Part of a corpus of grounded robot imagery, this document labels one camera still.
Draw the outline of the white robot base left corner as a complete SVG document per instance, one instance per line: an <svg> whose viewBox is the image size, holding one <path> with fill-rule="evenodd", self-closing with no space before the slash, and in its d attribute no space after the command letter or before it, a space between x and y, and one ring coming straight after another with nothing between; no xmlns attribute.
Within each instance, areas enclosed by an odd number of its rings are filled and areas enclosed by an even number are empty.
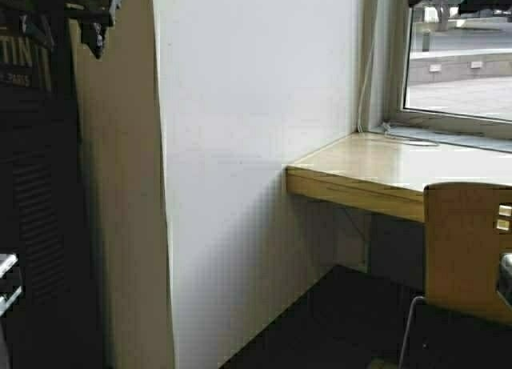
<svg viewBox="0 0 512 369"><path fill-rule="evenodd" d="M1 254L1 316L22 293L22 275L16 254Z"/></svg>

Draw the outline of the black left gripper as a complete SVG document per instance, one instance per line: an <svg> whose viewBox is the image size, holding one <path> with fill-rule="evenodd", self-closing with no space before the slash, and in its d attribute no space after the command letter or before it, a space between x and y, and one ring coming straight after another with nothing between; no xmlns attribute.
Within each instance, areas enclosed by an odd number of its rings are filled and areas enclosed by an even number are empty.
<svg viewBox="0 0 512 369"><path fill-rule="evenodd" d="M80 28L80 42L96 59L106 47L106 33L116 22L116 12L122 0L64 0L65 13Z"/></svg>

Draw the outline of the white robot base right corner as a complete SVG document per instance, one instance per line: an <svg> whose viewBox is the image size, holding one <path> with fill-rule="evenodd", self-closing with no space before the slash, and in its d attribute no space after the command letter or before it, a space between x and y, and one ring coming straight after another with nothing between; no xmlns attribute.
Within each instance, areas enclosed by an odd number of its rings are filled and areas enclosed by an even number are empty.
<svg viewBox="0 0 512 369"><path fill-rule="evenodd" d="M504 253L499 259L497 292L504 303L511 307L511 253Z"/></svg>

